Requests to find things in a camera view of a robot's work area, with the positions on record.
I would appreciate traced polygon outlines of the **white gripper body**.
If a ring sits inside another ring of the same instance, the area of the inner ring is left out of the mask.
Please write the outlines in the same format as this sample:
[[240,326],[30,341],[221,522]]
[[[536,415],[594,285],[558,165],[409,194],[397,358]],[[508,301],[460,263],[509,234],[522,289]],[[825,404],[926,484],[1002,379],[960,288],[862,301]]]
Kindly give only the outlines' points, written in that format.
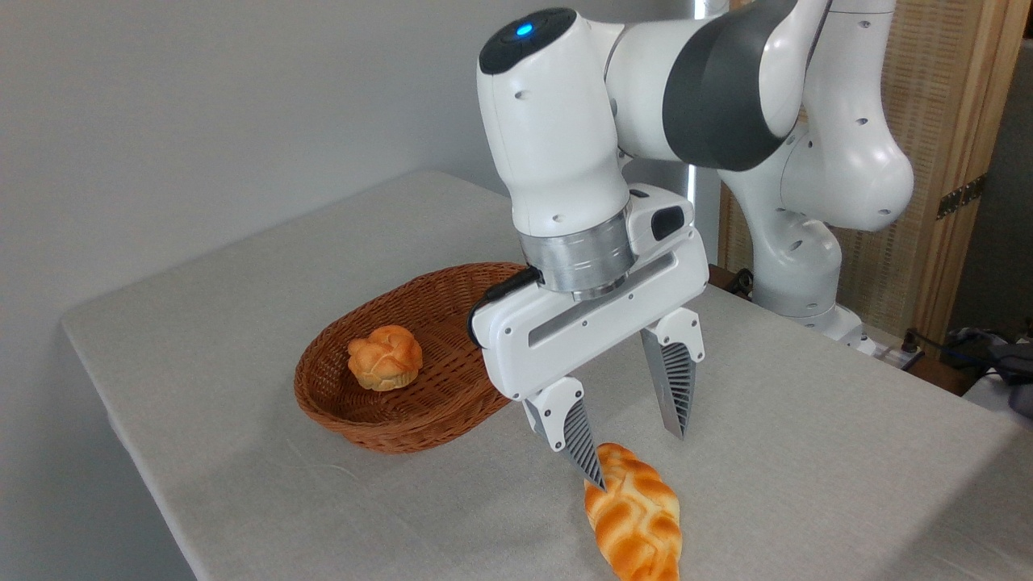
[[594,300],[531,283],[488,303],[473,316],[488,378],[524,400],[705,290],[709,278],[689,198],[636,187],[626,224],[636,261],[625,281]]

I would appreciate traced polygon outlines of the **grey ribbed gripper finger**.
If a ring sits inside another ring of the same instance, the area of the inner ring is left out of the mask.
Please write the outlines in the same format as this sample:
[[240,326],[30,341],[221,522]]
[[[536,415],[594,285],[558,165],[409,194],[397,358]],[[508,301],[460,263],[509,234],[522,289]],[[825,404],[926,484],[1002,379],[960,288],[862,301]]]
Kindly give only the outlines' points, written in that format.
[[523,405],[531,427],[550,449],[578,468],[588,484],[605,491],[604,471],[584,409],[582,383],[564,376],[525,399]]
[[684,439],[695,390],[697,363],[705,360],[700,317],[685,307],[641,329],[643,353],[665,429]]

